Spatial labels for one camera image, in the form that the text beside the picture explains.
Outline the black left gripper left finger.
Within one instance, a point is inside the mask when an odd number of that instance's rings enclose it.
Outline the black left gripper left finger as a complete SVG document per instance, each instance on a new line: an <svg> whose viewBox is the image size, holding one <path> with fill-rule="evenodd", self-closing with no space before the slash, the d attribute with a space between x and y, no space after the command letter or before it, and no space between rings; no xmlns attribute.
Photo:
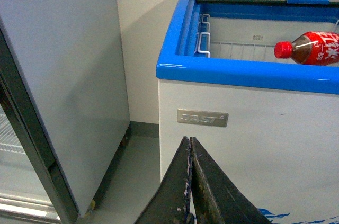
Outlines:
<svg viewBox="0 0 339 224"><path fill-rule="evenodd" d="M136 223L191 223L192 146L183 137L160 183Z"/></svg>

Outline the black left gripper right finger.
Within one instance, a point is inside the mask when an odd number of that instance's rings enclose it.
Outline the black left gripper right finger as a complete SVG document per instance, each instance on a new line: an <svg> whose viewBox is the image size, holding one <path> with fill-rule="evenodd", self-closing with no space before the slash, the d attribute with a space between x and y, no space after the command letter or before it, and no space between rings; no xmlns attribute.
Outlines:
<svg viewBox="0 0 339 224"><path fill-rule="evenodd" d="M192 194L197 223L270 223L235 186L197 138L192 146Z"/></svg>

